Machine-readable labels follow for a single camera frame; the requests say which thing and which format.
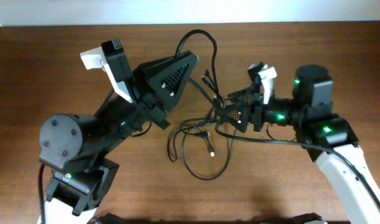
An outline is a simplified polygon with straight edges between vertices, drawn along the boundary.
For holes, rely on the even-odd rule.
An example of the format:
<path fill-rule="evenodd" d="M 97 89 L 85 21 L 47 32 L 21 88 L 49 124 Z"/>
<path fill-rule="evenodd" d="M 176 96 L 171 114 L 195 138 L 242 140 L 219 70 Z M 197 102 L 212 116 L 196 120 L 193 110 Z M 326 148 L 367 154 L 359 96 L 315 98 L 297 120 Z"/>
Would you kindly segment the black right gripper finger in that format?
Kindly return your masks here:
<path fill-rule="evenodd" d="M 245 133 L 250 120 L 251 108 L 249 106 L 228 105 L 223 111 L 223 121 L 229 122 L 238 131 Z"/>
<path fill-rule="evenodd" d="M 248 102 L 252 99 L 255 90 L 251 88 L 245 88 L 243 90 L 232 92 L 228 95 L 228 100 L 232 103 L 238 103 L 240 101 Z"/>

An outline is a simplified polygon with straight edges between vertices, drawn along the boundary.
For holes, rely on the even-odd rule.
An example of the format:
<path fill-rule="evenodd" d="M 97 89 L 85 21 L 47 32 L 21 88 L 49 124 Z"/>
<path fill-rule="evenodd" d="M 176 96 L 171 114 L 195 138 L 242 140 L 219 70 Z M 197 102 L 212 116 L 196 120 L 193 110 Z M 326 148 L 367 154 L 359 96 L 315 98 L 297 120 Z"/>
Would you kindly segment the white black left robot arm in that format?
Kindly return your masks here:
<path fill-rule="evenodd" d="M 198 60 L 186 51 L 133 69 L 123 52 L 98 48 L 81 57 L 86 68 L 106 71 L 116 97 L 93 115 L 56 114 L 42 125 L 39 160 L 52 177 L 38 186 L 40 223 L 87 223 L 93 218 L 119 168 L 107 155 L 125 139 L 142 134 L 144 123 L 169 126 L 167 112 L 177 106 Z"/>

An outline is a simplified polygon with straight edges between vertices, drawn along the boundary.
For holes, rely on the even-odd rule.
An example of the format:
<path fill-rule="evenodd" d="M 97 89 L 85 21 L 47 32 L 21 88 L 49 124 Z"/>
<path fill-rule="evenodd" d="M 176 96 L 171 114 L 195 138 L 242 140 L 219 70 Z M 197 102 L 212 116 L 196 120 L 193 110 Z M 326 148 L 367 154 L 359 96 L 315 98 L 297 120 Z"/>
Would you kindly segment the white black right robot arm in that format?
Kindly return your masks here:
<path fill-rule="evenodd" d="M 231 104 L 222 109 L 220 123 L 229 122 L 246 132 L 252 124 L 291 126 L 295 141 L 328 179 L 351 223 L 380 223 L 380 189 L 374 181 L 349 122 L 333 112 L 333 80 L 321 65 L 302 65 L 295 71 L 291 98 L 274 95 L 274 67 L 251 65 L 249 88 L 230 93 Z"/>

